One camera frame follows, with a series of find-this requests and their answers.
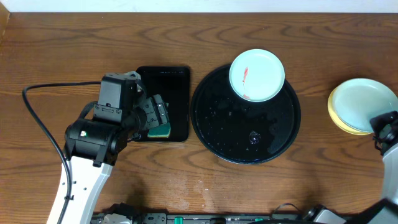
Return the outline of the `green yellow sponge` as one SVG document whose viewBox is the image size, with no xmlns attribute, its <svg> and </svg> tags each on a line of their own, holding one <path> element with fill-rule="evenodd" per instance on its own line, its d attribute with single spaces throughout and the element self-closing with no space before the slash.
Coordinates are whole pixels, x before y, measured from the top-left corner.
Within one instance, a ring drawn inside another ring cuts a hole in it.
<svg viewBox="0 0 398 224">
<path fill-rule="evenodd" d="M 171 133 L 170 123 L 162 124 L 156 128 L 152 128 L 147 133 L 148 138 L 168 138 Z"/>
</svg>

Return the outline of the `pale green plate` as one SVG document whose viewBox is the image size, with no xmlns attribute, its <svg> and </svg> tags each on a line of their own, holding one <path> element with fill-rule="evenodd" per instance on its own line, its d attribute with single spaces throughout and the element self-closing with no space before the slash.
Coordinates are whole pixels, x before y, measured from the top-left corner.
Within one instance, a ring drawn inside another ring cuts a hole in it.
<svg viewBox="0 0 398 224">
<path fill-rule="evenodd" d="M 333 90 L 331 107 L 347 126 L 361 132 L 373 131 L 370 120 L 397 110 L 397 96 L 384 84 L 367 78 L 354 78 Z"/>
</svg>

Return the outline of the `yellow plate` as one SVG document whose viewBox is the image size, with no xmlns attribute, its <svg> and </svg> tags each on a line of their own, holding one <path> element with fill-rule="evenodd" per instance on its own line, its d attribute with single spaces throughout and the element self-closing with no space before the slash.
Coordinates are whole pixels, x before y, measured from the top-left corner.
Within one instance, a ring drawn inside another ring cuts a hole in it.
<svg viewBox="0 0 398 224">
<path fill-rule="evenodd" d="M 336 89 L 334 89 L 334 90 L 330 93 L 330 95 L 329 95 L 329 97 L 328 97 L 328 102 L 327 102 L 328 112 L 329 112 L 330 118 L 331 118 L 331 120 L 334 122 L 334 124 L 335 124 L 337 127 L 339 127 L 341 130 L 343 130 L 343 131 L 345 131 L 345 132 L 347 132 L 347 133 L 350 133 L 350 134 L 354 134 L 354 135 L 358 135 L 358 136 L 365 136 L 365 135 L 370 134 L 371 132 L 360 131 L 360 130 L 357 130 L 357 129 L 354 129 L 354 128 L 348 126 L 347 124 L 345 124 L 345 123 L 338 117 L 338 115 L 336 114 L 335 109 L 334 109 L 334 107 L 333 107 L 333 95 L 334 95 L 334 93 L 335 93 L 335 90 L 336 90 Z"/>
</svg>

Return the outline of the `light blue plate with stain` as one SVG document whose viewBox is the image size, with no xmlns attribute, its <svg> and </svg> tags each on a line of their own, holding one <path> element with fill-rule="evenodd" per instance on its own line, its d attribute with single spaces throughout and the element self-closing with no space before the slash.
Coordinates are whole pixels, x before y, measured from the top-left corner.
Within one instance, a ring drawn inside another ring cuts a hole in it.
<svg viewBox="0 0 398 224">
<path fill-rule="evenodd" d="M 285 82 L 285 70 L 272 52 L 251 49 L 239 54 L 229 69 L 233 91 L 250 102 L 263 102 L 275 97 Z"/>
</svg>

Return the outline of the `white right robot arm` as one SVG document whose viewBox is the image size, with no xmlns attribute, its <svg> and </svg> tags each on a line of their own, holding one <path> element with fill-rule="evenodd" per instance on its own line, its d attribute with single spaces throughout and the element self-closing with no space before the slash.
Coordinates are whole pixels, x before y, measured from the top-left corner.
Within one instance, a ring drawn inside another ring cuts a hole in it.
<svg viewBox="0 0 398 224">
<path fill-rule="evenodd" d="M 384 164 L 381 200 L 348 223 L 397 224 L 397 111 L 372 118 L 370 124 Z"/>
</svg>

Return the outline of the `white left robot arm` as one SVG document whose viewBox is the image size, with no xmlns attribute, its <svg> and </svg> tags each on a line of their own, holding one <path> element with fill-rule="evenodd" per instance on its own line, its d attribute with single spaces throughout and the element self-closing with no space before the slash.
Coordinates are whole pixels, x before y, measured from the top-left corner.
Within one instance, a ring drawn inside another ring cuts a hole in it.
<svg viewBox="0 0 398 224">
<path fill-rule="evenodd" d="M 120 121 L 120 108 L 87 104 L 65 131 L 65 153 L 57 195 L 48 223 L 89 223 L 100 192 L 118 158 L 131 141 L 144 132 L 169 125 L 168 104 L 160 95 L 148 97 L 128 109 Z"/>
</svg>

